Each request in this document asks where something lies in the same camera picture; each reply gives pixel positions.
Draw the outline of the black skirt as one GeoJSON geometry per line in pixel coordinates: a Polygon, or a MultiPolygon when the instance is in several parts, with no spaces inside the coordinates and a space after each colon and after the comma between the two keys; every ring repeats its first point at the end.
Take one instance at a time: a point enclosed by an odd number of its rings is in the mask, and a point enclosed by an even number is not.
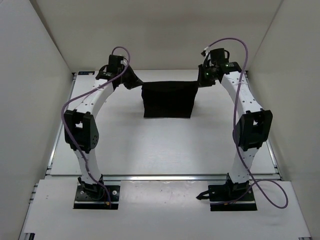
{"type": "Polygon", "coordinates": [[[141,89],[143,117],[189,119],[197,92],[196,81],[146,82],[141,89]]]}

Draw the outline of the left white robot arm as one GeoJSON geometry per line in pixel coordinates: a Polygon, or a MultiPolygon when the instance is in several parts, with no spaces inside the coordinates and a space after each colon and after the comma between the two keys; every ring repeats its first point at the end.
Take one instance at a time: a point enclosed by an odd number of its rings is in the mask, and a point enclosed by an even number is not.
{"type": "Polygon", "coordinates": [[[63,113],[64,139],[74,151],[81,171],[79,184],[93,199],[101,198],[105,192],[95,153],[100,137],[96,117],[118,86],[130,90],[142,84],[130,67],[129,57],[111,54],[108,64],[97,72],[91,90],[73,98],[80,103],[63,113]]]}

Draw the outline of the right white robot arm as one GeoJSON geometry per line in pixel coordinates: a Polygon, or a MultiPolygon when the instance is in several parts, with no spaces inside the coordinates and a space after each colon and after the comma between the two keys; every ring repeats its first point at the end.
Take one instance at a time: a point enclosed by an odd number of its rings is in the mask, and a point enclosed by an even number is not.
{"type": "Polygon", "coordinates": [[[227,174],[224,195],[236,200],[249,187],[249,170],[258,150],[268,139],[273,114],[255,100],[244,72],[237,62],[229,61],[227,50],[206,48],[201,55],[204,61],[198,66],[198,86],[211,87],[218,81],[234,104],[232,137],[236,154],[227,174]]]}

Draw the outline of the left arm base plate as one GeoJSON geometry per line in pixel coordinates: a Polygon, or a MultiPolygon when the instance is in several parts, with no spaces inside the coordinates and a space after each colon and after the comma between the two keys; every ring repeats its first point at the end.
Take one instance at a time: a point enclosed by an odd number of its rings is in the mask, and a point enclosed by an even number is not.
{"type": "Polygon", "coordinates": [[[78,184],[75,192],[73,208],[76,210],[117,210],[119,208],[121,183],[119,181],[105,181],[110,200],[105,190],[102,189],[98,194],[88,193],[78,184]]]}

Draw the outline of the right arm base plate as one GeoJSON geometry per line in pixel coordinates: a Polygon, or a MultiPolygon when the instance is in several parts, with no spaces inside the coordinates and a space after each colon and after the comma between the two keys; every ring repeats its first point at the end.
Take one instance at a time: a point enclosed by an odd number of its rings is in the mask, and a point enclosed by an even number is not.
{"type": "Polygon", "coordinates": [[[228,176],[224,184],[209,184],[197,200],[209,200],[212,212],[251,212],[257,211],[255,196],[250,182],[234,183],[228,176]]]}

